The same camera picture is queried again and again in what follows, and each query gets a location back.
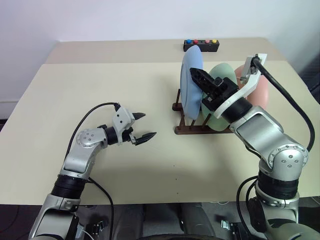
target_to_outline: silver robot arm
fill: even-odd
[[[230,130],[258,156],[259,174],[256,196],[248,201],[253,228],[269,240],[320,239],[312,228],[298,224],[298,182],[307,164],[308,150],[284,133],[282,126],[260,106],[252,106],[244,97],[255,90],[260,71],[252,64],[266,60],[266,54],[248,57],[241,76],[246,85],[230,79],[212,78],[202,69],[190,68],[192,80],[207,97],[202,103],[214,116],[230,123]]]
[[[54,187],[46,196],[36,217],[28,239],[68,240],[74,239],[79,218],[75,216],[81,202],[81,193],[88,182],[97,153],[108,145],[131,141],[134,145],[147,142],[156,133],[141,138],[132,135],[135,120],[144,113],[131,113],[120,107],[112,118],[112,127],[102,125],[81,131],[76,143],[66,156]]]

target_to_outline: blue plate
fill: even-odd
[[[180,73],[180,94],[184,115],[196,120],[200,111],[202,90],[192,81],[190,68],[203,69],[203,58],[197,45],[185,52]]]

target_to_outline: floor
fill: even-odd
[[[313,208],[320,210],[320,197],[302,197],[299,205],[301,207]],[[28,232],[40,210],[38,205],[0,205],[0,240],[27,240]],[[116,205],[114,216],[114,230],[123,213],[132,207],[132,205]],[[168,204],[146,204],[144,207],[143,236],[160,235],[160,234],[183,234],[177,217],[177,203]],[[204,202],[202,208],[209,218],[209,221],[217,238],[231,240],[232,232],[221,228],[221,220],[227,220],[231,223],[240,222],[237,214],[235,202]],[[241,202],[241,210],[244,219],[249,223],[249,216],[245,209],[244,202]],[[110,227],[110,206],[94,205],[81,206],[76,212],[82,225],[104,221],[106,226],[95,239],[106,240],[109,235]]]

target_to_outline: table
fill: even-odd
[[[219,41],[221,60],[215,59],[214,53],[204,54],[207,71],[226,61],[222,52],[224,41]],[[269,50],[265,67],[314,124],[316,140],[298,190],[301,197],[320,195],[320,106],[270,43],[262,38],[250,41],[257,42],[255,45],[260,48],[257,50]],[[177,40],[167,40],[166,44],[175,42]],[[137,41],[135,48],[140,44],[140,49],[144,49],[148,43],[155,44]],[[172,111],[171,106],[179,88],[184,53],[178,49],[172,55],[168,52],[167,61],[155,57],[158,53],[163,55],[158,51],[135,58],[128,56],[128,62],[121,62],[117,54],[114,58],[95,60],[92,50],[97,48],[95,44],[114,49],[113,45],[119,43],[67,43],[65,46],[59,43],[17,104],[0,133],[0,204],[41,205],[54,185],[69,139],[80,119],[93,106],[114,101],[133,112],[146,113],[133,125],[135,136],[157,132],[145,144],[111,145],[97,155],[91,176],[108,190],[115,204],[234,201],[239,184],[258,173],[259,160],[246,151],[233,134],[174,134],[180,114]],[[78,45],[82,45],[88,58],[81,57],[81,52],[79,57],[69,56],[66,49]],[[243,64],[250,54],[245,52],[249,47],[241,51],[227,61],[233,68]],[[269,98],[267,111],[282,124],[285,133],[306,146],[309,132],[300,115],[271,85]],[[113,114],[112,107],[96,110],[82,129],[110,125]],[[84,205],[109,204],[93,184],[86,185],[81,199]]]

